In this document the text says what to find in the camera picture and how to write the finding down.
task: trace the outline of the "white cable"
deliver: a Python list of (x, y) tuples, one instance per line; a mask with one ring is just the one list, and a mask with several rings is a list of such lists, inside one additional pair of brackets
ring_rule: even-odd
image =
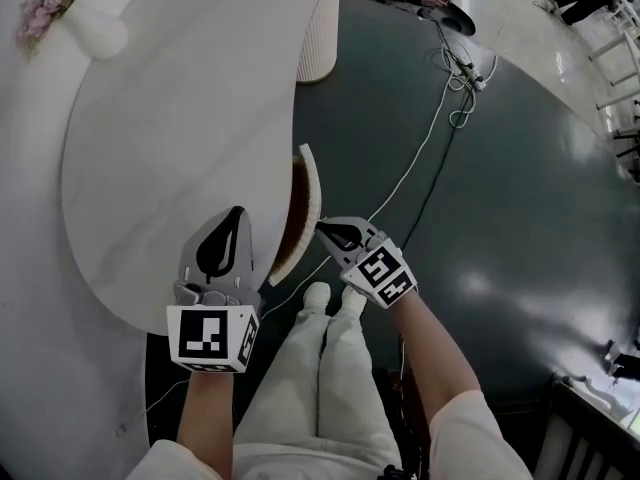
[(496, 53), (496, 56), (493, 58), (493, 66), (491, 67), (491, 72), (489, 73), (487, 78), (484, 79), (485, 83), (491, 80), (491, 77), (496, 72), (496, 68), (498, 67), (498, 57), (499, 55)]
[(407, 178), (407, 176), (409, 176), (409, 173), (411, 172), (411, 170), (413, 169), (413, 166), (416, 165), (416, 162), (418, 161), (418, 157), (420, 156), (420, 153), (422, 152), (422, 149), (425, 147), (425, 145), (427, 144), (427, 141), (429, 140), (429, 137), (431, 137), (431, 132), (433, 131), (433, 127), (436, 124), (436, 120), (438, 119), (438, 114), (440, 113), (440, 110), (442, 109), (442, 105), (444, 104), (444, 99), (445, 96), (447, 95), (447, 89), (450, 87), (449, 84), (451, 83), (451, 78), (453, 77), (453, 71), (449, 71), (449, 78), (447, 79), (447, 83), (444, 84), (444, 87), (442, 89), (442, 96), (440, 96), (440, 104), (438, 105), (438, 108), (436, 109), (436, 113), (433, 116), (433, 120), (431, 121), (431, 126), (429, 126), (429, 131), (427, 132), (427, 136), (425, 137), (425, 139), (422, 141), (422, 144), (420, 144), (420, 147), (418, 148), (418, 151), (416, 151), (415, 156), (413, 157), (412, 162), (409, 164), (409, 167), (407, 168), (407, 170), (405, 171), (405, 173), (402, 175), (402, 178), (400, 178), (400, 181), (398, 181), (398, 183), (396, 183), (396, 186), (393, 188), (393, 190), (391, 191), (391, 194), (389, 194), (389, 197), (387, 197), (384, 200), (384, 203), (382, 203), (380, 205), (380, 207), (371, 214), (371, 216), (367, 219), (368, 222), (371, 222), (371, 220), (378, 215), (385, 206), (387, 206), (387, 204), (389, 204), (389, 201), (391, 201), (391, 199), (393, 198), (393, 196), (396, 195), (396, 192), (398, 191), (398, 189), (400, 188), (400, 185), (402, 185), (402, 183), (404, 182), (404, 180)]
[(153, 402), (144, 411), (140, 412), (137, 416), (133, 416), (126, 424), (120, 425), (120, 427), (115, 432), (116, 437), (121, 437), (124, 434), (126, 434), (129, 431), (129, 428), (130, 428), (132, 423), (135, 423), (136, 421), (142, 420), (142, 418), (144, 418), (145, 414), (147, 414), (151, 409), (153, 409), (156, 405), (158, 405), (160, 402), (162, 402), (167, 397), (167, 395), (173, 391), (173, 388), (175, 388), (176, 386), (179, 386), (180, 384), (185, 384), (186, 382), (189, 382), (189, 380), (190, 379), (186, 379), (186, 380), (180, 380), (180, 381), (176, 382), (173, 386), (171, 386), (169, 389), (167, 389), (167, 391), (165, 392), (164, 395), (162, 395), (160, 398), (158, 398), (155, 402)]
[(464, 50), (464, 53), (467, 54), (467, 58), (469, 59), (469, 63), (473, 63), (473, 59), (471, 58), (471, 54), (469, 53), (469, 50), (467, 50), (467, 47), (464, 44), (462, 44), (462, 41), (456, 39), (455, 37), (451, 37), (451, 36), (447, 37), (447, 40), (448, 41), (453, 41), (455, 43), (458, 43), (460, 45), (460, 47)]
[[(376, 211), (374, 211), (371, 216), (367, 219), (368, 222), (371, 222), (372, 219), (374, 219), (386, 206), (387, 204), (389, 204), (389, 201), (391, 201), (391, 199), (393, 198), (393, 196), (396, 195), (396, 192), (398, 191), (398, 189), (400, 188), (400, 186), (402, 185), (402, 183), (404, 182), (405, 179), (407, 179), (407, 176), (409, 176), (409, 173), (411, 172), (411, 170), (413, 169), (413, 167), (416, 165), (416, 162), (418, 161), (418, 157), (420, 156), (420, 153), (422, 152), (422, 149), (425, 147), (425, 145), (427, 144), (427, 142), (429, 141), (429, 138), (431, 137), (431, 132), (433, 131), (433, 127), (436, 124), (436, 120), (438, 119), (438, 115), (440, 114), (440, 110), (442, 110), (442, 106), (444, 105), (444, 100), (445, 97), (447, 95), (447, 89), (453, 91), (453, 92), (458, 92), (461, 91), (463, 89), (467, 89), (468, 91), (470, 91), (471, 93), (471, 108), (469, 110), (454, 110), (453, 112), (451, 112), (451, 114), (449, 114), (449, 123), (451, 124), (451, 126), (453, 126), (454, 128), (460, 129), (460, 128), (464, 128), (464, 126), (467, 124), (467, 120), (469, 119), (469, 116), (473, 113), (473, 111), (476, 108), (476, 95), (475, 95), (475, 90), (473, 88), (473, 86), (462, 76), (460, 76), (460, 74), (455, 74), (453, 71), (453, 63), (455, 62), (454, 59), (454, 54), (453, 52), (450, 51), (446, 51), (445, 47), (444, 47), (444, 42), (442, 42), (442, 59), (445, 63), (445, 66), (447, 67), (448, 71), (449, 71), (449, 78), (447, 78), (447, 82), (444, 84), (444, 87), (442, 88), (442, 95), (440, 96), (440, 103), (438, 104), (438, 108), (436, 109), (435, 114), (433, 115), (433, 119), (431, 120), (431, 125), (429, 126), (429, 131), (427, 132), (427, 136), (425, 137), (425, 139), (422, 141), (422, 143), (420, 144), (420, 146), (418, 147), (418, 150), (416, 151), (413, 160), (411, 161), (411, 163), (409, 164), (409, 167), (407, 168), (407, 170), (404, 172), (404, 174), (402, 175), (402, 177), (400, 178), (400, 180), (398, 181), (398, 183), (396, 183), (396, 186), (393, 188), (393, 190), (391, 191), (391, 193), (389, 194), (389, 196), (384, 200), (384, 202), (378, 207), (378, 209)], [(491, 74), (489, 75), (490, 77), (493, 75), (494, 71), (495, 71), (495, 66), (497, 65), (497, 60), (494, 60), (494, 68), (491, 71)], [(451, 84), (451, 82), (453, 81), (458, 82), (460, 85), (459, 86), (453, 86)], [(462, 121), (462, 123), (457, 123), (454, 124), (453, 122), (453, 117), (456, 116), (457, 114), (464, 114), (464, 119)], [(309, 279), (311, 279), (314, 275), (316, 275), (320, 269), (322, 267), (324, 267), (324, 265), (327, 263), (327, 261), (329, 261), (331, 259), (331, 256), (327, 256), (322, 263), (320, 263), (320, 265), (318, 265), (313, 272), (311, 272), (307, 277), (305, 277), (302, 281), (300, 281), (297, 286), (293, 289), (293, 291), (291, 292), (291, 294), (285, 299), (283, 300), (280, 304), (278, 304), (277, 306), (274, 306), (272, 308), (270, 308), (268, 311), (266, 311), (262, 316), (261, 316), (261, 320), (264, 320), (267, 316), (269, 316), (270, 314), (272, 314), (276, 309), (280, 309), (282, 306), (284, 306), (287, 302), (289, 302), (291, 299), (293, 299), (293, 297), (295, 296), (296, 293), (298, 293), (298, 290), (300, 288), (302, 288), (302, 286), (309, 281)]]
[(400, 353), (400, 398), (404, 399), (402, 394), (402, 377), (404, 376), (404, 340), (402, 340), (401, 353)]
[(176, 386), (179, 386), (180, 384), (184, 384), (185, 382), (189, 382), (189, 379), (186, 380), (180, 380), (178, 382), (176, 382), (173, 386), (171, 386), (167, 392), (162, 395), (160, 398), (158, 398), (155, 402), (153, 402), (149, 407), (147, 407), (147, 409), (142, 413), (142, 416), (144, 416), (145, 414), (147, 414), (151, 409), (153, 409), (156, 405), (158, 405), (160, 402), (162, 402), (166, 396), (171, 393), (171, 391), (173, 391), (173, 388), (175, 388)]
[(291, 292), (291, 295), (289, 295), (286, 299), (284, 299), (280, 304), (278, 304), (277, 306), (272, 307), (269, 311), (266, 311), (262, 317), (260, 318), (261, 320), (264, 320), (268, 315), (270, 315), (271, 313), (273, 313), (276, 309), (280, 309), (282, 306), (284, 306), (287, 302), (289, 302), (291, 299), (293, 299), (293, 296), (298, 292), (298, 290), (302, 287), (302, 285), (304, 283), (306, 283), (309, 279), (311, 279), (313, 276), (315, 276), (318, 271), (324, 267), (325, 263), (327, 261), (329, 261), (331, 259), (331, 256), (327, 256), (322, 263), (320, 263), (320, 265), (318, 265), (316, 267), (316, 269), (311, 272), (311, 274), (309, 274), (307, 277), (305, 277), (302, 281), (300, 281), (298, 283), (298, 286), (296, 286), (293, 291)]

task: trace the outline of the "black and white marker cube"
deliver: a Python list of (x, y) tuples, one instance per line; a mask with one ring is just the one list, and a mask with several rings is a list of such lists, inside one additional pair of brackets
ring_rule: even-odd
[(258, 334), (253, 306), (167, 306), (174, 363), (195, 372), (243, 373)]
[(342, 272), (340, 277), (385, 309), (417, 285), (402, 252), (390, 238), (359, 259), (354, 267)]

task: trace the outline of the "round table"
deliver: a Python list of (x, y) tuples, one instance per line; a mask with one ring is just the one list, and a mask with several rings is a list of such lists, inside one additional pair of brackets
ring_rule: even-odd
[(92, 63), (62, 170), (69, 242), (94, 294), (166, 334), (185, 241), (248, 210), (254, 288), (286, 222), (296, 70), (318, 0), (132, 0), (126, 49)]

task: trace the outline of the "black cable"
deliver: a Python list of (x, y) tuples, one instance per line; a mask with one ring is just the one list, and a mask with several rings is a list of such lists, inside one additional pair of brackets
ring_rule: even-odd
[[(467, 92), (467, 97), (465, 98), (464, 103), (460, 107), (462, 110), (464, 110), (467, 107), (467, 103), (469, 103), (470, 99), (471, 99), (471, 92)], [(418, 227), (418, 223), (422, 219), (422, 215), (424, 214), (424, 211), (425, 211), (425, 209), (427, 207), (427, 202), (431, 198), (431, 194), (433, 194), (433, 191), (436, 188), (436, 183), (438, 183), (438, 178), (440, 177), (440, 173), (442, 172), (442, 168), (444, 167), (444, 162), (447, 159), (447, 155), (449, 154), (449, 149), (451, 149), (451, 144), (453, 144), (453, 138), (455, 137), (456, 132), (458, 131), (458, 125), (460, 124), (460, 120), (462, 119), (462, 116), (463, 116), (463, 114), (458, 114), (458, 119), (456, 120), (456, 125), (453, 127), (453, 129), (451, 130), (451, 133), (449, 134), (449, 139), (447, 140), (447, 145), (445, 146), (444, 153), (442, 153), (442, 157), (440, 158), (440, 164), (438, 165), (438, 169), (436, 170), (436, 174), (433, 177), (433, 181), (431, 182), (431, 186), (429, 187), (429, 191), (427, 192), (427, 195), (425, 196), (425, 198), (422, 201), (422, 207), (420, 208), (420, 212), (418, 213), (418, 216), (416, 217), (415, 221), (413, 222), (413, 225), (411, 226), (411, 229), (409, 230), (409, 234), (407, 235), (407, 238), (405, 238), (404, 243), (402, 244), (402, 250), (403, 251), (407, 248), (407, 244), (409, 243), (409, 240), (411, 240), (411, 236), (415, 232), (416, 228)]]

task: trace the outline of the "white sleeve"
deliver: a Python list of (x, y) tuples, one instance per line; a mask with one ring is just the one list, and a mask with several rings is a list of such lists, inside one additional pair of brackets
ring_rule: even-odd
[(156, 441), (127, 480), (222, 480), (178, 443)]
[(433, 417), (429, 432), (432, 480), (531, 480), (481, 391), (451, 400)]

